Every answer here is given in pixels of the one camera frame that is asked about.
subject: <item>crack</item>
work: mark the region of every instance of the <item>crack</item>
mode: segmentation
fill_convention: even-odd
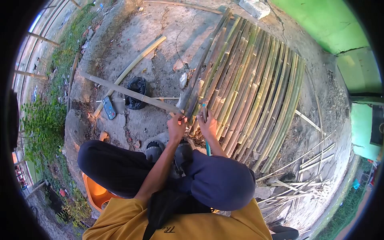
[[[284,36],[284,31],[285,31],[285,27],[284,27],[284,22],[281,20],[281,18],[276,14],[276,12],[273,10],[272,6],[269,4],[269,1],[265,1],[265,3],[268,4],[269,8],[271,9],[271,11],[274,13],[275,17],[277,18],[277,20],[281,23],[281,26],[283,27],[283,34],[282,34],[282,37],[284,38],[285,42],[287,42],[287,39],[285,38]]]
[[[177,39],[178,39],[179,35],[181,34],[181,32],[182,32],[184,29],[185,29],[185,27],[183,27],[183,29],[179,32],[179,34],[177,35],[176,40],[175,40],[176,53],[177,53],[177,55],[179,56],[179,59],[181,60],[181,62],[183,62],[183,59],[181,59],[180,54],[179,54],[179,52],[178,52],[178,50],[177,50]]]
[[[202,12],[204,12],[204,10],[201,10],[201,12],[195,14],[195,16],[194,16],[193,19],[192,19],[192,22],[193,22],[193,20],[195,20],[195,17],[196,17],[198,14],[202,13]]]

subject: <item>concrete block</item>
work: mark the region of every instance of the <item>concrete block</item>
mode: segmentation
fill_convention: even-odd
[[[240,0],[239,6],[257,19],[267,16],[271,9],[258,0]]]

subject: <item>navy blue pants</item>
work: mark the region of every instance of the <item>navy blue pants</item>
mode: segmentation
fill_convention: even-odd
[[[255,175],[233,159],[207,156],[198,150],[184,168],[186,177],[169,179],[166,187],[191,194],[200,203],[233,211],[246,206],[255,192]],[[91,140],[80,147],[80,169],[99,185],[125,198],[133,198],[153,167],[145,154]]]

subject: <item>blue object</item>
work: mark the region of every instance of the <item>blue object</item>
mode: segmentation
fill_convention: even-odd
[[[357,179],[355,179],[355,181],[353,181],[352,187],[354,189],[358,189],[360,187],[360,183],[359,183],[359,181]]]

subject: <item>knee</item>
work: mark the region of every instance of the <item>knee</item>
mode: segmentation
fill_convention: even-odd
[[[77,156],[77,164],[83,172],[87,172],[99,143],[100,141],[98,140],[90,140],[80,146]]]

